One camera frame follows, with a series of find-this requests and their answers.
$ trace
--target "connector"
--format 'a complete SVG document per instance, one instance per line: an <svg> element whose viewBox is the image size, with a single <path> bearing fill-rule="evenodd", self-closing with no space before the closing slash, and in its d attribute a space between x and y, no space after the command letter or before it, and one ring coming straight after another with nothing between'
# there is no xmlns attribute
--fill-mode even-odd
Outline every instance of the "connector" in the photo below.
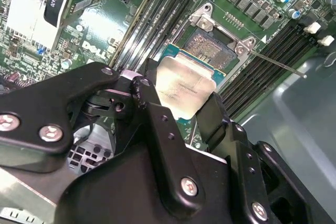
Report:
<svg viewBox="0 0 336 224"><path fill-rule="evenodd" d="M332 37L331 35L327 35L323 39L318 40L317 42L325 47L328 47L334 40L335 40L334 37Z"/></svg>

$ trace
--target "silver screw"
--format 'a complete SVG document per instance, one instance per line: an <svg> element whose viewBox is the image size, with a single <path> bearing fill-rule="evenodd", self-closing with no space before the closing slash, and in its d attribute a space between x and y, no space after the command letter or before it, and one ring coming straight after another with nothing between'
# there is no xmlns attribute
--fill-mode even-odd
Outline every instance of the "silver screw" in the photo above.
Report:
<svg viewBox="0 0 336 224"><path fill-rule="evenodd" d="M182 187L183 191L185 192L185 194L187 194L189 196L196 196L197 186L196 186L195 182L193 182L191 179L182 178L181 187Z"/></svg>
<svg viewBox="0 0 336 224"><path fill-rule="evenodd" d="M238 125L238 124L236 124L236 128L237 128L237 130L239 130L239 131L244 131L244 129L243 129L240 125Z"/></svg>
<svg viewBox="0 0 336 224"><path fill-rule="evenodd" d="M150 86L149 82L146 79L141 79L140 82L146 86Z"/></svg>
<svg viewBox="0 0 336 224"><path fill-rule="evenodd" d="M242 46L237 47L237 53L242 54L244 52L244 48Z"/></svg>
<svg viewBox="0 0 336 224"><path fill-rule="evenodd" d="M104 74L107 74L108 76L113 75L112 70L109 69L109 68L103 68L101 71L102 71Z"/></svg>
<svg viewBox="0 0 336 224"><path fill-rule="evenodd" d="M47 125L41 128L39 135L46 142L57 142L62 138L63 131L57 126Z"/></svg>
<svg viewBox="0 0 336 224"><path fill-rule="evenodd" d="M20 120L14 115L0 115L0 131L12 131L20 125Z"/></svg>
<svg viewBox="0 0 336 224"><path fill-rule="evenodd" d="M271 147L269 147L267 144L264 144L264 148L265 148L265 150L267 150L268 152L272 152Z"/></svg>
<svg viewBox="0 0 336 224"><path fill-rule="evenodd" d="M202 27L203 29L205 29L207 26L208 26L208 25L207 25L206 22L203 22L202 25L201 25L201 27Z"/></svg>
<svg viewBox="0 0 336 224"><path fill-rule="evenodd" d="M253 202L252 203L252 209L253 209L253 212L254 214L260 219L260 220L263 220L263 221L266 221L267 220L267 213L266 213L266 210L264 209L264 207L258 203L258 202Z"/></svg>

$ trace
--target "motherboard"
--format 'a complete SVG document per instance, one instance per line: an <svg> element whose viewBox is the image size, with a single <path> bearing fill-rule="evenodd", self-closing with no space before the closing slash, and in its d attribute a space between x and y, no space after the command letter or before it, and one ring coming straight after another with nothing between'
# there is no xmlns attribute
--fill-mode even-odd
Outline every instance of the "motherboard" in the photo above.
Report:
<svg viewBox="0 0 336 224"><path fill-rule="evenodd" d="M239 118L297 68L334 51L336 0L1 0L0 92L93 61L121 72L173 44L222 73L216 91ZM187 143L205 149L194 118Z"/></svg>

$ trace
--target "heatsink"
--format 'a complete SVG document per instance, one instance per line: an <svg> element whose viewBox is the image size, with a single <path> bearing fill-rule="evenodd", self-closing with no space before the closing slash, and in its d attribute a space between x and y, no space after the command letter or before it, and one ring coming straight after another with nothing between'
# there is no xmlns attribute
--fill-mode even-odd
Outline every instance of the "heatsink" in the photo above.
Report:
<svg viewBox="0 0 336 224"><path fill-rule="evenodd" d="M11 0L7 28L12 30L16 37L53 50L61 29L44 20L45 7L46 4L42 0Z"/></svg>

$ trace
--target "gray metal panel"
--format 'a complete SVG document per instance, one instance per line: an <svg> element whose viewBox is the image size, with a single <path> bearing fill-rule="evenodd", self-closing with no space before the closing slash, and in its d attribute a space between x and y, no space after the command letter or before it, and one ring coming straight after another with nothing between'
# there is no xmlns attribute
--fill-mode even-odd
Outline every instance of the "gray metal panel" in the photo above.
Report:
<svg viewBox="0 0 336 224"><path fill-rule="evenodd" d="M278 150L299 179L336 221L336 65L308 60L240 123L251 142Z"/></svg>

